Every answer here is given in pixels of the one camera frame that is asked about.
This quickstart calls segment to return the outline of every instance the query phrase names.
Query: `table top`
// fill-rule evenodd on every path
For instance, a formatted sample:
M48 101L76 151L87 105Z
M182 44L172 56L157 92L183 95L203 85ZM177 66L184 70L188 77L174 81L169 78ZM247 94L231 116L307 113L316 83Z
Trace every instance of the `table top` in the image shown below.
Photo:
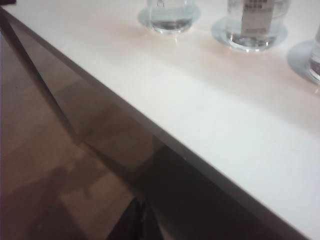
M233 195L231 183L320 239L320 85L301 73L320 1L293 0L282 40L261 53L217 40L227 1L196 4L198 20L180 35L144 26L145 0L21 0L4 9L157 126L155 134L162 130L206 176L222 176L226 192Z

